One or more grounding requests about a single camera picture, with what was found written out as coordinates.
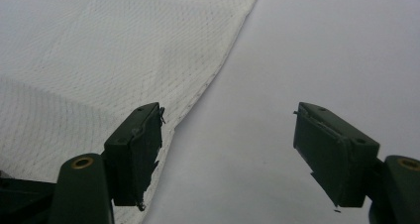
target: white background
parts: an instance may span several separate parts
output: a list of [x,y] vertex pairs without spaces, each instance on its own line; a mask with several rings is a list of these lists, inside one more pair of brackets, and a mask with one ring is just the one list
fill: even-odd
[[420,159],[420,0],[259,0],[178,125],[145,223],[368,223],[292,148],[299,101]]

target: white cloth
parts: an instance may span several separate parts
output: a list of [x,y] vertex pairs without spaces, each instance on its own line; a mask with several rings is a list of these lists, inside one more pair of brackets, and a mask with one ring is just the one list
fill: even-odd
[[[62,163],[101,153],[133,109],[157,101],[166,125],[149,206],[175,126],[255,1],[0,0],[0,169],[56,181]],[[146,214],[114,211],[117,223]]]

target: white table surface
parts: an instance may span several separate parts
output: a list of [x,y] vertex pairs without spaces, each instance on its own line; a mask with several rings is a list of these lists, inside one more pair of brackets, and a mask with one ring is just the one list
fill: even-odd
[[155,223],[368,223],[334,205],[292,148],[299,101],[420,159],[420,0],[259,0],[176,128]]

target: textured fabric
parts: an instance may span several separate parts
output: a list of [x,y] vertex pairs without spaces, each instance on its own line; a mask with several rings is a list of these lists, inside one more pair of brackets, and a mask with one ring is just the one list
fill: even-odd
[[[56,181],[101,153],[131,111],[166,108],[149,206],[175,126],[223,64],[256,0],[0,0],[0,169]],[[115,208],[117,223],[146,212]]]

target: black mechanical part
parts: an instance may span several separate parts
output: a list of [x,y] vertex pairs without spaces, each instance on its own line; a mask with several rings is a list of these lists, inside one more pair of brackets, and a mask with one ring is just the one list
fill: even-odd
[[294,148],[335,205],[372,205],[371,224],[420,224],[420,162],[376,156],[379,143],[329,110],[299,103]]
[[61,166],[57,184],[0,177],[0,223],[114,223],[117,206],[144,210],[161,148],[164,108],[137,108],[105,143]]
[[47,223],[54,183],[0,177],[1,223]]
[[49,223],[114,223],[100,155],[81,155],[61,166]]
[[111,195],[117,206],[137,205],[141,211],[145,210],[143,195],[158,166],[163,111],[158,103],[134,110],[105,142],[102,157],[109,170]]
[[329,110],[299,103],[293,146],[335,205],[363,206],[364,174],[374,165],[379,143]]
[[383,181],[397,223],[420,223],[420,162],[387,157]]

